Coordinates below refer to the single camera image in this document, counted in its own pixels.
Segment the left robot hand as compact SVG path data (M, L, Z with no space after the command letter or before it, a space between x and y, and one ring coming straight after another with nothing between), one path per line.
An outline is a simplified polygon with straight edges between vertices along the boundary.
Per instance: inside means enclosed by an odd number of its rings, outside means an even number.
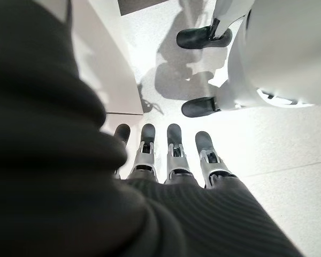
M126 180L79 76L70 1L0 1L0 256L300 256L228 172Z

